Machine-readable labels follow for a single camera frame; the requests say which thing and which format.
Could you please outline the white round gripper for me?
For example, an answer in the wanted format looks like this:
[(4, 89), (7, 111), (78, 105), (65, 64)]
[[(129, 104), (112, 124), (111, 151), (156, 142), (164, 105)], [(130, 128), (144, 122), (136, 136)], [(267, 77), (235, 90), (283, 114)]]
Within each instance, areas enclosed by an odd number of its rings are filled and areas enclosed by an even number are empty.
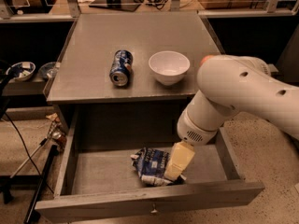
[(192, 112), (185, 108), (177, 124), (178, 136), (183, 141), (173, 145), (164, 177), (171, 181), (177, 180), (194, 157), (193, 146), (206, 145), (215, 136), (218, 129), (219, 125), (205, 113)]

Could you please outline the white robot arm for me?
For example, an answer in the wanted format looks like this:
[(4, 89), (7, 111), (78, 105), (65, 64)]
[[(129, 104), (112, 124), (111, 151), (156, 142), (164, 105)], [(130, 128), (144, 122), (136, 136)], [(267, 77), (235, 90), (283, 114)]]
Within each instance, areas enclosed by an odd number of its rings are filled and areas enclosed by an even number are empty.
[(198, 92), (178, 119), (181, 141), (174, 144), (164, 177), (176, 180), (220, 126), (240, 112), (268, 120), (299, 138), (299, 88), (271, 77), (268, 65), (247, 56), (206, 56), (197, 73)]

